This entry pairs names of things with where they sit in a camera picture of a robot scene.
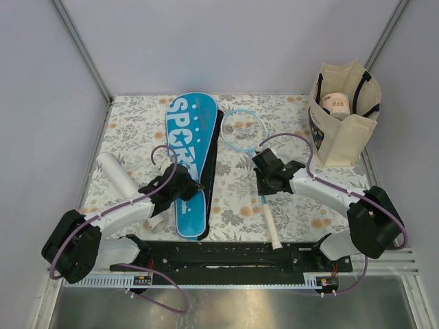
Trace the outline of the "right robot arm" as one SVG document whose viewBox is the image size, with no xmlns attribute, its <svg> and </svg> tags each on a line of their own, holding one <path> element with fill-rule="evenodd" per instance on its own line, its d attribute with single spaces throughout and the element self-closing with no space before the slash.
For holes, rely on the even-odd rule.
<svg viewBox="0 0 439 329">
<path fill-rule="evenodd" d="M 330 234 L 315 245 L 312 263 L 328 271 L 337 260 L 354 254 L 378 259 L 403 233 L 403 223 L 387 193 L 378 186 L 368 190 L 337 186 L 316 176 L 300 162 L 284 163 L 271 149 L 252 158 L 260 196 L 297 194 L 325 205 L 348 220 L 348 229 Z"/>
</svg>

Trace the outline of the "paper roll in tote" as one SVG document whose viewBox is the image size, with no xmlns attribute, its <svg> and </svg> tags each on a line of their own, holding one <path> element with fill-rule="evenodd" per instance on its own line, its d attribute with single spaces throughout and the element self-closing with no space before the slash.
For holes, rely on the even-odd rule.
<svg viewBox="0 0 439 329">
<path fill-rule="evenodd" d="M 342 119 L 351 114 L 348 96 L 344 93 L 329 93 L 320 100 L 320 107 L 332 117 Z"/>
</svg>

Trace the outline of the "beige canvas tote bag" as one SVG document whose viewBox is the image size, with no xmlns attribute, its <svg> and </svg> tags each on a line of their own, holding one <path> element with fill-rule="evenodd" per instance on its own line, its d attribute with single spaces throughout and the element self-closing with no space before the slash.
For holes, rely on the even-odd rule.
<svg viewBox="0 0 439 329">
<path fill-rule="evenodd" d="M 323 64 L 307 104 L 311 140 L 321 167 L 354 164 L 377 125 L 378 82 L 358 62 Z"/>
</svg>

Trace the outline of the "floral table mat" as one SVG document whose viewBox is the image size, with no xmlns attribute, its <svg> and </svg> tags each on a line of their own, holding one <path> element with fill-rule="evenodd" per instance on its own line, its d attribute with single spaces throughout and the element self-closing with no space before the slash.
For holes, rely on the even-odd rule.
<svg viewBox="0 0 439 329">
<path fill-rule="evenodd" d="M 218 95 L 222 111 L 254 110 L 272 136 L 269 146 L 284 160 L 305 162 L 309 151 L 305 141 L 311 133 L 305 106 L 299 95 Z M 115 99 L 101 151 L 110 152 L 139 185 L 158 175 L 167 157 L 165 113 L 171 96 L 119 96 Z M 345 230 L 348 222 L 334 210 L 309 198 L 287 193 L 268 199 L 280 239 L 317 241 L 330 232 Z M 248 155 L 219 141 L 209 219 L 210 241 L 267 241 L 268 229 L 256 179 Z"/>
</svg>

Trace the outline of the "blue racket cover bag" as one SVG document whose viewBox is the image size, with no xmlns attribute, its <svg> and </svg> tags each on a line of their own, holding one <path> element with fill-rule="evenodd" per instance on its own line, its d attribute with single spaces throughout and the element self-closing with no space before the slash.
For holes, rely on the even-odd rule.
<svg viewBox="0 0 439 329">
<path fill-rule="evenodd" d="M 174 202 L 176 231 L 190 241 L 209 233 L 209 213 L 217 156 L 217 142 L 224 113 L 205 93 L 186 93 L 169 105 L 165 124 L 167 144 L 176 152 L 178 163 L 188 169 L 191 179 L 204 186 L 189 201 Z"/>
</svg>

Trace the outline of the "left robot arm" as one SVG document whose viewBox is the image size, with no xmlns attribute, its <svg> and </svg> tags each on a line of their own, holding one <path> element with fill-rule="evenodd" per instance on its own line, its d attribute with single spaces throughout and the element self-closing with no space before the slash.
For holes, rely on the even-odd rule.
<svg viewBox="0 0 439 329">
<path fill-rule="evenodd" d="M 104 239 L 133 223 L 155 217 L 178 199 L 189 201 L 203 189 L 186 167 L 171 164 L 164 174 L 113 207 L 89 216 L 67 211 L 41 251 L 50 264 L 49 277 L 64 278 L 71 284 L 79 282 L 94 268 Z"/>
</svg>

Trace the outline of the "blue badminton racket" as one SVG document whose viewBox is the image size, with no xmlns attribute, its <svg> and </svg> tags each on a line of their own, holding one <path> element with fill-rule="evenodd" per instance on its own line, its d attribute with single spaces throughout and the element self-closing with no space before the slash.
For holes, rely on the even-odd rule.
<svg viewBox="0 0 439 329">
<path fill-rule="evenodd" d="M 261 207 L 272 249 L 281 249 L 282 245 L 268 201 L 257 192 L 257 179 L 252 162 L 252 158 L 260 150 L 259 143 L 268 137 L 265 123 L 254 110 L 232 109 L 224 115 L 220 136 L 225 144 L 239 156 L 238 169 L 242 171 L 240 177 L 244 179 L 251 197 L 254 197 L 257 205 Z"/>
</svg>

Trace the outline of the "white shuttlecock tube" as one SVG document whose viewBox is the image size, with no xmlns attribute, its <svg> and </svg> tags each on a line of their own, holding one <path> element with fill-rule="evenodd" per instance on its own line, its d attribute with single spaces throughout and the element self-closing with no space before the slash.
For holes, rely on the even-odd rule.
<svg viewBox="0 0 439 329">
<path fill-rule="evenodd" d="M 128 175 L 111 153 L 103 152 L 98 155 L 97 165 L 124 199 L 134 199 L 141 196 L 138 193 L 139 185 Z M 166 215 L 157 215 L 152 219 L 146 219 L 145 224 L 152 233 L 158 233 L 168 224 L 168 218 Z"/>
</svg>

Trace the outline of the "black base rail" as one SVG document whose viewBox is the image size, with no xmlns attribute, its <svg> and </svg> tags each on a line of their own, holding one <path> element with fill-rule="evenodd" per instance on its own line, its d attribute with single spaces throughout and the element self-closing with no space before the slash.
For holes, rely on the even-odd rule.
<svg viewBox="0 0 439 329">
<path fill-rule="evenodd" d="M 180 286 L 303 284 L 305 273 L 350 273 L 351 260 L 328 260 L 310 243 L 144 241 L 133 265 L 151 267 Z"/>
</svg>

